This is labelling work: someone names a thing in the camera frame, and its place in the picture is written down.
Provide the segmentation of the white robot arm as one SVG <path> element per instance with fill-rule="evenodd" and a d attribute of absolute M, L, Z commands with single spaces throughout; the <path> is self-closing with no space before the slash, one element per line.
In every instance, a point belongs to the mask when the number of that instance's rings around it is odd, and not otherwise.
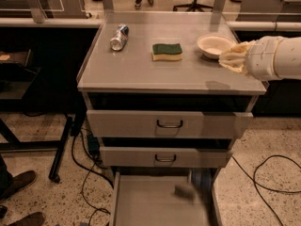
<path fill-rule="evenodd" d="M 301 79 L 301 38 L 264 36 L 241 42 L 219 57 L 219 64 L 260 81 Z"/>

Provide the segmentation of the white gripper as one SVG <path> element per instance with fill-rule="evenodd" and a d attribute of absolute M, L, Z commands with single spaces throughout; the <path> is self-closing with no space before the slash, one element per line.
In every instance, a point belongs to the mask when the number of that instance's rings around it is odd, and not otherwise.
<path fill-rule="evenodd" d="M 241 42 L 223 52 L 219 56 L 219 64 L 235 73 L 247 74 L 248 72 L 261 81 L 279 80 L 274 62 L 277 48 L 284 40 L 285 38 L 281 36 L 264 36 L 256 41 Z M 246 65 L 240 58 L 245 56 Z"/>

